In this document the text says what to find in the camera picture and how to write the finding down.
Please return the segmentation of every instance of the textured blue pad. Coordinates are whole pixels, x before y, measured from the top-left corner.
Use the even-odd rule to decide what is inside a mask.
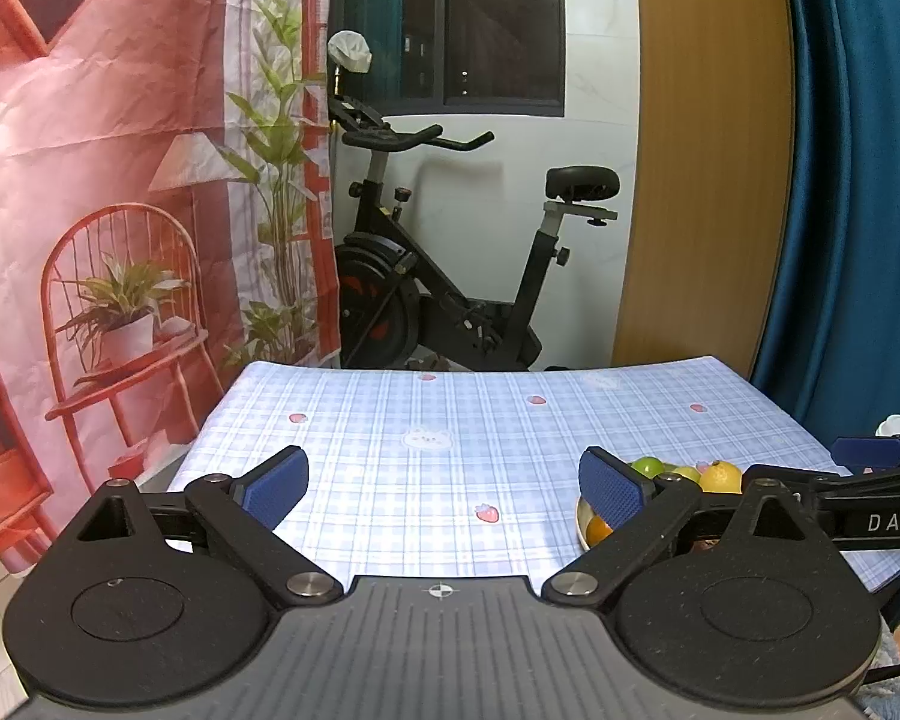
[[[594,449],[590,447],[580,458],[580,495],[616,530],[647,504],[653,482],[610,453],[602,452],[604,456],[600,457]]]
[[[237,480],[245,485],[244,511],[271,531],[300,502],[309,483],[310,464],[298,446],[288,446]]]
[[[863,437],[837,439],[830,456],[838,466],[851,471],[863,469],[895,469],[900,465],[900,439],[897,437]]]

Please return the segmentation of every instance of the printed backdrop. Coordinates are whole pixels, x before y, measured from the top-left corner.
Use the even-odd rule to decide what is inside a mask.
[[[338,350],[328,0],[0,0],[0,558]]]

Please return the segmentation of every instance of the exercise bike frame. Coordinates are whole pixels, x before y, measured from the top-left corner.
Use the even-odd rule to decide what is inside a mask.
[[[388,239],[403,251],[395,251],[392,255],[396,259],[391,263],[394,270],[391,271],[389,283],[372,304],[359,331],[357,343],[348,350],[343,365],[347,367],[348,362],[359,353],[370,328],[398,289],[399,280],[414,278],[429,293],[420,295],[418,342],[422,346],[470,370],[528,370],[542,349],[539,338],[530,328],[530,318],[533,317],[550,261],[557,256],[556,246],[563,215],[615,220],[616,212],[569,202],[545,202],[543,223],[533,236],[533,245],[514,302],[470,300],[439,269],[423,247],[394,218],[394,214],[381,204],[388,158],[389,154],[384,151],[372,151],[367,177],[359,185],[360,204],[354,232]],[[401,259],[406,254],[413,255],[410,264]],[[466,306],[462,317],[450,313],[460,306]],[[495,327],[503,328],[499,341],[487,338],[487,327],[480,322],[471,322],[466,315],[471,310],[479,311],[484,317],[492,319]]]

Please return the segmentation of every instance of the exercise bike seat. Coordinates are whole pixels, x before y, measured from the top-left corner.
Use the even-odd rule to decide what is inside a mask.
[[[547,196],[564,202],[609,200],[620,191],[620,178],[609,167],[573,165],[547,171]]]

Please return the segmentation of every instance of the exercise bike flywheel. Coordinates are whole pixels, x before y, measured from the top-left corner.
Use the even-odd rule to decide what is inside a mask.
[[[393,289],[394,264],[358,245],[337,247],[340,279],[341,360],[344,367],[387,368],[402,365],[419,336],[420,292],[401,278],[391,298],[367,331],[379,298]]]

